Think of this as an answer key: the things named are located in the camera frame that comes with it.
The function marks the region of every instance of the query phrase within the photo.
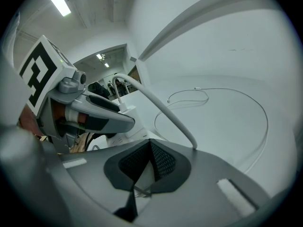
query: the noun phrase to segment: white panel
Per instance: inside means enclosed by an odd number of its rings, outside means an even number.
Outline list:
[[[228,179],[218,181],[217,185],[242,218],[245,218],[256,211]]]
[[[37,58],[36,65],[40,69],[39,75],[37,76],[37,80],[39,82],[41,82],[41,80],[43,79],[43,77],[47,73],[48,69],[47,69],[46,65],[44,64],[43,60],[41,59],[41,57]]]
[[[80,165],[83,165],[85,163],[87,163],[87,161],[84,158],[79,158],[79,159],[75,159],[75,160],[72,160],[72,161],[63,161],[62,162],[63,166],[66,169],[71,168],[71,167],[75,167],[75,166],[80,166]]]
[[[32,95],[34,95],[35,92],[36,92],[36,88],[35,88],[34,86],[32,86],[32,87],[31,87],[31,90],[32,90]]]
[[[32,71],[32,66],[35,63],[34,58],[31,59],[31,61],[28,64],[28,67],[25,69],[24,74],[23,74],[23,80],[25,81],[26,84],[28,84],[29,80],[31,79],[33,75]]]

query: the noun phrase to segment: white ceiling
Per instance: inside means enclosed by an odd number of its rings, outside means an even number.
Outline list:
[[[105,63],[107,63],[110,67],[121,67],[123,63],[123,58],[125,56],[125,49],[118,48],[103,52],[103,54],[106,55],[106,58],[102,61],[100,61],[96,55],[92,55],[81,60],[80,62],[75,63],[74,65],[79,70],[82,70],[84,72],[95,69],[106,71],[107,67],[105,67]]]
[[[20,8],[18,35],[39,38],[64,34],[71,29],[102,26],[105,21],[125,20],[131,0],[65,0],[71,13],[63,17],[50,0],[27,0]]]

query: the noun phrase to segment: person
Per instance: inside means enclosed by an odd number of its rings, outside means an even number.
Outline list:
[[[94,82],[89,84],[88,91],[98,94],[106,99],[109,99],[108,96],[110,95],[109,91],[102,87],[98,82]]]
[[[109,90],[112,92],[112,94],[116,95],[116,92],[114,90],[114,86],[110,81],[108,81],[107,86],[108,86]]]
[[[124,86],[123,86],[122,82],[120,82],[120,81],[118,80],[118,78],[116,78],[116,79],[115,79],[115,83],[116,83],[116,86],[117,86],[119,95],[120,95],[120,96],[124,96],[125,93],[124,93]]]

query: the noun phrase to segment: white wall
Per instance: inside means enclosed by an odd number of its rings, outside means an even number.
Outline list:
[[[134,0],[126,24],[138,55],[176,16],[200,0]]]
[[[119,45],[127,45],[132,55],[137,56],[125,23],[104,22],[91,28],[70,27],[64,34],[55,33],[55,31],[51,31],[50,29],[43,30],[42,28],[37,28],[36,31],[35,36],[40,37],[41,35],[45,35],[60,48],[71,63]],[[23,39],[16,40],[15,47],[24,47],[29,51],[31,46],[24,45]]]
[[[19,38],[18,40],[15,41],[13,56],[14,56],[14,67],[16,69],[18,69],[21,66],[24,58],[26,57],[27,53],[32,48],[34,43],[35,42],[24,38]]]
[[[127,26],[138,54],[180,13],[201,1],[135,0]],[[302,50],[283,12],[269,3],[239,0],[201,10],[200,16],[191,18],[195,26],[187,30],[180,21],[184,32],[145,61],[151,84],[207,74],[260,79],[278,95],[296,131],[303,108]]]
[[[134,66],[135,66],[135,62],[129,59],[129,55],[127,51],[125,51],[125,56],[123,58],[123,68],[126,74],[128,74],[132,70],[132,68],[134,68]]]

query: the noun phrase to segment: gray surface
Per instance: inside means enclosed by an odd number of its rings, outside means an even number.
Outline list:
[[[66,132],[66,134],[64,135],[64,137],[66,138],[66,142],[67,142],[67,146],[69,148],[71,148],[76,139],[77,139],[77,134],[79,133],[78,132],[78,129],[77,128],[74,128],[74,127],[69,127],[70,129]]]
[[[57,153],[68,154],[70,152],[70,148],[65,137],[66,135],[64,136],[64,138],[60,138],[60,139],[56,137],[52,137],[53,147]]]
[[[173,193],[153,194],[140,215],[134,220],[135,224],[144,227],[223,227],[241,220],[216,184],[224,178],[231,179],[258,207],[269,200],[266,193],[254,181],[222,159],[167,141],[158,141],[187,157],[192,165],[191,174]],[[121,190],[114,189],[107,180],[103,173],[104,163],[112,155],[138,142],[76,155],[62,155],[60,158],[62,161],[76,157],[85,158],[87,164],[69,168],[68,173],[92,199],[114,212],[123,206],[127,195],[122,196]]]
[[[236,183],[259,207],[269,200],[261,187],[222,159],[158,141],[187,157],[192,165],[191,174],[174,193],[153,194],[134,223],[145,227],[222,227],[232,224],[240,220],[240,216],[216,184],[224,178]]]
[[[49,96],[50,98],[54,99],[58,103],[61,104],[71,104],[81,93],[83,93],[85,90],[78,91],[75,93],[60,93],[56,88],[49,91],[46,96]]]
[[[48,174],[40,141],[30,132],[0,129],[0,166],[22,202],[51,225],[70,226],[66,205]]]
[[[138,142],[77,154],[56,154],[49,142],[13,127],[0,129],[0,165],[7,181],[22,201],[46,222],[56,226],[258,226],[282,202],[285,195],[268,201],[256,183],[218,157],[159,140],[184,154],[192,164],[188,180],[173,193],[153,194],[139,217],[128,223],[109,211],[125,203],[103,174],[105,161]],[[62,161],[85,158],[87,163],[69,168]],[[259,206],[240,218],[216,186],[221,178],[232,179]]]
[[[64,168],[62,161],[56,154],[53,146],[49,142],[43,144],[43,150],[45,152],[45,159],[48,165],[49,173],[52,176],[55,185],[62,196],[68,212],[71,217],[72,226],[119,226],[119,227],[134,227],[133,225],[123,219],[120,219],[107,210],[105,210],[98,202],[95,201],[90,195],[85,192],[80,185],[71,177]],[[82,158],[80,153],[62,155],[63,158]]]
[[[58,86],[59,91],[65,94],[78,92],[78,88],[79,82],[71,78],[63,78]]]
[[[111,156],[118,154],[137,143],[138,142],[132,142],[123,146],[106,148],[103,150],[61,155],[60,159],[62,161],[69,161],[75,158],[84,158],[87,161],[86,164],[81,166],[68,168],[67,172],[94,201],[113,213],[126,205],[129,192],[115,189],[112,186],[103,171],[104,164]]]

